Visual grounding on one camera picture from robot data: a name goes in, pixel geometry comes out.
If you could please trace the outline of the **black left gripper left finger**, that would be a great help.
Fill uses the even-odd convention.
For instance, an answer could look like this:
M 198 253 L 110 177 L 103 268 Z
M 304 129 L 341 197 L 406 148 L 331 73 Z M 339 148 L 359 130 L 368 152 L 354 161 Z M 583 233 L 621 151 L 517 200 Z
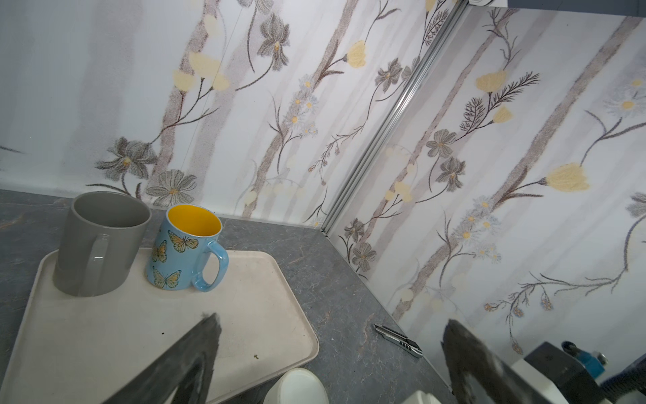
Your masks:
M 107 403 L 205 403 L 222 328 L 217 314 L 203 319 Z

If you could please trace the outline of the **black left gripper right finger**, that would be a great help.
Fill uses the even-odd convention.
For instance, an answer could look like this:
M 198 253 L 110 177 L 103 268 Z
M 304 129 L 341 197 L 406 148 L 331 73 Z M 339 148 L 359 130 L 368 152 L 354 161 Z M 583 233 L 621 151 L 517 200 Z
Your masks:
M 461 322 L 450 319 L 442 337 L 451 389 L 458 403 L 476 403 L 476 382 L 492 403 L 546 403 L 548 400 L 492 353 Z

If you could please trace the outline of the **blue butterfly mug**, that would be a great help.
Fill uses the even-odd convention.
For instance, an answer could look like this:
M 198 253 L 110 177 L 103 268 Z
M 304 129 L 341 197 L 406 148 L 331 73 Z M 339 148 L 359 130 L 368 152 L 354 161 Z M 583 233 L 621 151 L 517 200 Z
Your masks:
M 153 243 L 145 275 L 165 291 L 189 287 L 213 291 L 229 266 L 228 252 L 218 243 L 220 218 L 204 207 L 175 205 L 167 210 Z

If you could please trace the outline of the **grey ceramic mug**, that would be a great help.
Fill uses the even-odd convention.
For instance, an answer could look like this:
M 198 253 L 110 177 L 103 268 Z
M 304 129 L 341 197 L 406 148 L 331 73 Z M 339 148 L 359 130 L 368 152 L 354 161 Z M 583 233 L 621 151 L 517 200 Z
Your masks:
M 151 220 L 140 200 L 108 191 L 79 195 L 70 206 L 53 274 L 70 296 L 102 296 L 126 281 Z

